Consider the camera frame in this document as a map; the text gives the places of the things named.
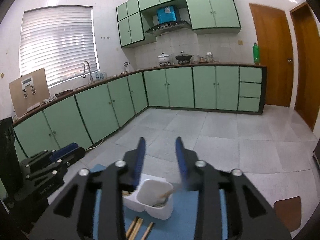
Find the green plastic bottle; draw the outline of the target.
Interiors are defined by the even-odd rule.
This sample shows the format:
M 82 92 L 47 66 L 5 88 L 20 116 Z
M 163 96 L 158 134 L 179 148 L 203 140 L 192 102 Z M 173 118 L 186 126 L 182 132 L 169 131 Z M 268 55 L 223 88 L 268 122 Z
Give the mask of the green plastic bottle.
M 253 44 L 253 62 L 256 65 L 260 64 L 260 49 L 257 43 Z

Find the window blind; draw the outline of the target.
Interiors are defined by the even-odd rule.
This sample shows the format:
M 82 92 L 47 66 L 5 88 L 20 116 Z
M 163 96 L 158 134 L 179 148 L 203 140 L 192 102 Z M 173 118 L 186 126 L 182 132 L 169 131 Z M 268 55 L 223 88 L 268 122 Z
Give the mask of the window blind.
M 92 73 L 99 71 L 92 7 L 62 5 L 25 11 L 19 56 L 20 74 L 44 68 L 50 87 L 82 77 L 85 60 Z

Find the wooden spoon in holder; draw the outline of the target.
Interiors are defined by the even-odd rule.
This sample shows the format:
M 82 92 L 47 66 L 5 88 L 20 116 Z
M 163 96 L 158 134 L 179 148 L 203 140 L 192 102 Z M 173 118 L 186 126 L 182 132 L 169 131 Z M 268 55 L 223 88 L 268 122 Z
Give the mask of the wooden spoon in holder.
M 152 205 L 152 207 L 163 207 L 166 205 L 166 203 L 169 200 L 169 197 L 179 191 L 183 186 L 180 185 L 175 185 L 172 189 L 170 189 L 169 191 L 167 191 L 164 194 L 161 194 L 160 196 L 157 197 L 157 199 L 155 200 L 155 203 Z

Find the range hood blue film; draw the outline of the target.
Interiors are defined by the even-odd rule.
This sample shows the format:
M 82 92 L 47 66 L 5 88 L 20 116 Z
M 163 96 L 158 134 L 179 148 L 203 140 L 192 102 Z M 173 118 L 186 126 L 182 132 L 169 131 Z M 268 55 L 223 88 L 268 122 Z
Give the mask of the range hood blue film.
M 187 7 L 171 5 L 154 11 L 143 12 L 145 32 L 161 36 L 180 29 L 191 29 L 191 20 Z

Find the wooden door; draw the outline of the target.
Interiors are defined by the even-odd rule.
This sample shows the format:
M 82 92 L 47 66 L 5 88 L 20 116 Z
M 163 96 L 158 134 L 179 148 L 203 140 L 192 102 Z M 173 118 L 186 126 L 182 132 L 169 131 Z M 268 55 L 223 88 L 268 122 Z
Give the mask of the wooden door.
M 266 66 L 265 103 L 289 107 L 293 88 L 293 48 L 285 12 L 259 4 L 249 4 L 260 50 Z
M 314 129 L 319 113 L 319 32 L 308 3 L 292 9 L 290 15 L 298 51 L 295 110 Z

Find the black wok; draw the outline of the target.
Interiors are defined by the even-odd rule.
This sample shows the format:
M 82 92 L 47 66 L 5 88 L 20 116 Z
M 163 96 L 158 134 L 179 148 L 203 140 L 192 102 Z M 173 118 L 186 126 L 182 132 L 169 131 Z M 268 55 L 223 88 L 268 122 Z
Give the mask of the black wok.
M 185 52 L 181 52 L 180 55 L 175 56 L 178 64 L 189 64 L 191 61 L 192 55 L 186 54 Z

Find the white twin utensil holder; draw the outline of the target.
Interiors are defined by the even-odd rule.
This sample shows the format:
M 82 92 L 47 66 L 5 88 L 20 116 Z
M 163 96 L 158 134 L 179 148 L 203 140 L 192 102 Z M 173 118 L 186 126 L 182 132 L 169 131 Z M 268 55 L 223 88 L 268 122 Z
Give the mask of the white twin utensil holder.
M 130 210 L 145 211 L 153 218 L 167 220 L 173 212 L 173 195 L 169 196 L 164 205 L 157 207 L 156 204 L 165 200 L 160 198 L 161 195 L 173 189 L 174 186 L 165 178 L 142 174 L 136 190 L 126 196 L 123 195 L 123 204 Z

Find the green lower kitchen cabinets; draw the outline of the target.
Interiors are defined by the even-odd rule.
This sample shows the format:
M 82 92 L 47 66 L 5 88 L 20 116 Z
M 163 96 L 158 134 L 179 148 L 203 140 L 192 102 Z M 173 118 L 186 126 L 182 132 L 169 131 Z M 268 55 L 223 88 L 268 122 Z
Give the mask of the green lower kitchen cabinets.
M 147 108 L 261 114 L 267 68 L 199 64 L 138 70 L 73 90 L 14 123 L 18 151 L 31 157 L 71 143 L 90 148 Z

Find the wooden chopstick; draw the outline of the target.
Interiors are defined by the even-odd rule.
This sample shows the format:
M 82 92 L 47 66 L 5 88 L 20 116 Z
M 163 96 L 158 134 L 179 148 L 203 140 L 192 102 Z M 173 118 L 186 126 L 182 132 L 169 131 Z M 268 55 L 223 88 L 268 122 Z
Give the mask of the wooden chopstick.
M 139 218 L 128 240 L 134 240 L 136 238 L 142 224 L 143 224 L 143 219 Z
M 139 217 L 135 217 L 134 220 L 131 222 L 129 228 L 127 229 L 126 231 L 126 239 L 129 239 L 134 227 L 135 227 L 135 224 L 137 223 L 137 221 L 139 220 Z
M 150 234 L 153 226 L 154 226 L 154 222 L 150 222 L 150 224 L 149 224 L 148 227 L 146 228 L 146 231 L 144 232 L 141 240 L 147 240 L 148 235 Z

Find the blue table mat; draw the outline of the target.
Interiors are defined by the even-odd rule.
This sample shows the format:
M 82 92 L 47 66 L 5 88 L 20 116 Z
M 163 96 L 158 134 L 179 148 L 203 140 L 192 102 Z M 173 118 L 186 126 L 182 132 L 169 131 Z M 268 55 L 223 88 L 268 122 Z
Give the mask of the blue table mat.
M 141 186 L 145 182 L 151 182 L 152 186 L 156 186 L 156 189 L 165 188 L 164 186 L 172 186 L 165 178 L 155 177 L 147 174 L 142 174 L 140 185 L 137 188 L 138 193 L 148 193 L 146 191 L 146 185 Z M 101 190 L 97 191 L 96 204 L 93 219 L 93 239 L 99 239 L 98 237 L 98 220 L 99 220 L 99 207 L 101 200 Z M 137 199 L 137 194 L 133 193 L 128 197 L 124 197 L 124 222 L 125 229 L 127 230 L 132 220 L 137 216 L 144 219 L 144 222 L 137 233 L 135 239 L 140 239 L 143 236 L 141 230 L 146 230 L 151 222 L 154 222 L 153 229 L 148 234 L 147 239 L 194 239 L 196 217 L 197 217 L 197 204 L 199 192 L 192 191 L 179 191 L 171 195 L 165 209 L 149 209 L 147 206 L 143 206 L 142 202 Z M 227 207 L 225 191 L 220 189 L 221 200 L 221 218 L 222 218 L 222 239 L 228 238 L 228 226 L 227 226 Z M 169 215 L 169 211 L 172 211 L 170 217 L 164 218 L 164 215 Z

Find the cardboard box with printing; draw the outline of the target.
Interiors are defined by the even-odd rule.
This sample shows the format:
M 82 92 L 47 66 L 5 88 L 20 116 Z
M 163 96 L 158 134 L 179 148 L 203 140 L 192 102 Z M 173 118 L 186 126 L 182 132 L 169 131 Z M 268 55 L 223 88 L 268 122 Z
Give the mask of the cardboard box with printing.
M 50 97 L 44 68 L 12 81 L 9 83 L 9 90 L 18 118 L 39 107 L 45 99 Z

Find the chrome sink faucet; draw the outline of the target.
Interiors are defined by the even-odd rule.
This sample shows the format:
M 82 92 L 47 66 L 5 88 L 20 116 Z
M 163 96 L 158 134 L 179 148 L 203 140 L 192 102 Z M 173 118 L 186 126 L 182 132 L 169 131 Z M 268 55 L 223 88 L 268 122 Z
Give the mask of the chrome sink faucet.
M 88 74 L 89 82 L 93 83 L 94 80 L 93 80 L 91 68 L 90 68 L 89 62 L 87 60 L 84 61 L 83 68 L 84 68 L 84 72 L 83 72 L 83 76 L 82 77 L 85 79 L 87 74 Z

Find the green kitchen cabinets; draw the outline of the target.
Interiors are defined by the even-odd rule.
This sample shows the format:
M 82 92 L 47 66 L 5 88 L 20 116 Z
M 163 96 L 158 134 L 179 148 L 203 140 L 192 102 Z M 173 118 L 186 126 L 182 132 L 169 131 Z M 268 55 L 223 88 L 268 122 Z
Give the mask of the green kitchen cabinets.
M 241 30 L 234 0 L 128 0 L 116 8 L 121 47 L 155 42 L 157 36 L 145 32 L 142 13 L 171 5 L 187 7 L 191 30 L 197 34 L 228 34 Z
M 199 64 L 138 70 L 73 90 L 14 123 L 18 151 L 31 157 L 71 143 L 90 148 L 147 108 L 261 114 L 267 68 Z

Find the green upper kitchen cabinets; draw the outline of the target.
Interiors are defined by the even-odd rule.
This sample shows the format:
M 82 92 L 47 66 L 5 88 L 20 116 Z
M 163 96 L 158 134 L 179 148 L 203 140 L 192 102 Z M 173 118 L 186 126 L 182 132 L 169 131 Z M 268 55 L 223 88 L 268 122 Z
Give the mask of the green upper kitchen cabinets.
M 228 34 L 241 30 L 234 0 L 128 0 L 116 8 L 121 47 L 155 42 L 157 36 L 145 32 L 142 13 L 171 5 L 187 7 L 191 30 L 197 34 Z

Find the white cooking pot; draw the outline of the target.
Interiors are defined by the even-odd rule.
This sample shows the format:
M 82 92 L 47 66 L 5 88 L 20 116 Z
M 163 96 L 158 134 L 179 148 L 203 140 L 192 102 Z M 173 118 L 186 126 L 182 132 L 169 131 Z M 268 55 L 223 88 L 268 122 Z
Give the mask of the white cooking pot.
M 165 53 L 161 53 L 158 57 L 158 62 L 160 66 L 169 66 L 171 65 L 170 56 Z

